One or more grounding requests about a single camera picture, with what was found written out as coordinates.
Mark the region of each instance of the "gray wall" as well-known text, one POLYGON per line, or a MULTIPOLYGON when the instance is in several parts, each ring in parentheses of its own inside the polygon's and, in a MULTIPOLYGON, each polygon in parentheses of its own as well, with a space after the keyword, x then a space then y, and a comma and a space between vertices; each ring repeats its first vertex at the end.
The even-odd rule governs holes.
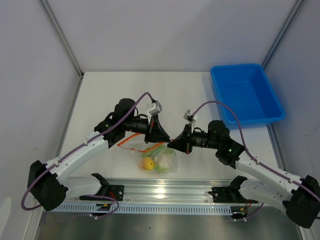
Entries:
POLYGON ((295 0, 48 0, 84 72, 261 63, 295 0))
POLYGON ((1 239, 19 240, 30 164, 55 156, 79 80, 36 0, 0 1, 0 56, 0 202, 12 198, 1 239))
MULTIPOLYGON (((286 112, 275 125, 286 166, 320 182, 319 68, 320 1, 307 0, 266 72, 286 112)), ((320 220, 313 229, 320 236, 320 220)))

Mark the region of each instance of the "black mounting bracket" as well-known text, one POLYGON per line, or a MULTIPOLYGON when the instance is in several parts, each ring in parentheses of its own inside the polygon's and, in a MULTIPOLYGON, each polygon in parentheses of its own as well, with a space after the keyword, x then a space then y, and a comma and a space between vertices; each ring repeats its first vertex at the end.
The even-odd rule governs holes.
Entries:
MULTIPOLYGON (((229 186, 214 186, 208 193, 212 195, 214 203, 224 204, 245 204, 248 199, 241 196, 239 189, 241 184, 247 180, 245 176, 237 176, 229 186)), ((258 203, 256 200, 250 199, 251 203, 258 203)))
MULTIPOLYGON (((101 183, 100 190, 95 194, 95 196, 103 196, 114 198, 118 202, 121 202, 124 198, 125 193, 125 186, 123 185, 110 185, 109 182, 101 176, 99 173, 93 173, 92 176, 96 177, 99 182, 101 183)), ((103 198, 100 197, 93 197, 93 196, 80 196, 80 200, 85 201, 101 201, 103 198)))

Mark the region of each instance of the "gray floor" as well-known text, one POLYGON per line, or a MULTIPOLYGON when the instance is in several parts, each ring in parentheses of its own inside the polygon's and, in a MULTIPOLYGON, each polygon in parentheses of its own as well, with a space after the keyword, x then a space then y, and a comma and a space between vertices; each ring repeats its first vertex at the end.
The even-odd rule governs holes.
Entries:
POLYGON ((301 240, 299 228, 274 208, 247 222, 229 216, 113 214, 93 220, 73 213, 45 212, 36 240, 301 240))

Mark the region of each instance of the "blue plastic bin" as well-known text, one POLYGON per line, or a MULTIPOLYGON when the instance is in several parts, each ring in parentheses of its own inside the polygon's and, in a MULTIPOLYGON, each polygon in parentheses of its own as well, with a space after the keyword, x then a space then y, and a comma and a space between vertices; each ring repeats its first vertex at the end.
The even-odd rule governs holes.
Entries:
MULTIPOLYGON (((256 63, 214 66, 210 70, 215 99, 229 106, 242 127, 267 126, 285 118, 268 77, 256 63)), ((218 105, 221 119, 229 129, 237 128, 234 116, 218 105)))

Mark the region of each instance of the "white table surface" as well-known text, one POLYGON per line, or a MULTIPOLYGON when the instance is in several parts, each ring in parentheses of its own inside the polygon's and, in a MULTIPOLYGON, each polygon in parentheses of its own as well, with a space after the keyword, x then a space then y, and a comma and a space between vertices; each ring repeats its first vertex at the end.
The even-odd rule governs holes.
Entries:
MULTIPOLYGON (((214 100, 212 78, 209 72, 86 72, 76 100, 64 140, 62 153, 81 142, 101 122, 122 98, 137 100, 144 92, 162 105, 159 120, 171 138, 178 136, 187 123, 183 115, 187 109, 196 110, 202 103, 214 100)), ((139 113, 146 113, 145 97, 138 105, 139 113)), ((209 104, 198 113, 197 127, 208 130, 211 120, 219 120, 215 104, 209 104)), ((248 148, 273 166, 277 166, 266 127, 243 131, 248 148)), ((231 137, 241 142, 238 130, 231 137)), ((232 180, 237 175, 254 177, 225 166, 215 157, 215 150, 194 147, 189 155, 177 152, 176 172, 159 174, 138 167, 131 151, 118 146, 98 153, 76 170, 72 177, 100 173, 105 178, 169 179, 169 180, 232 180)))

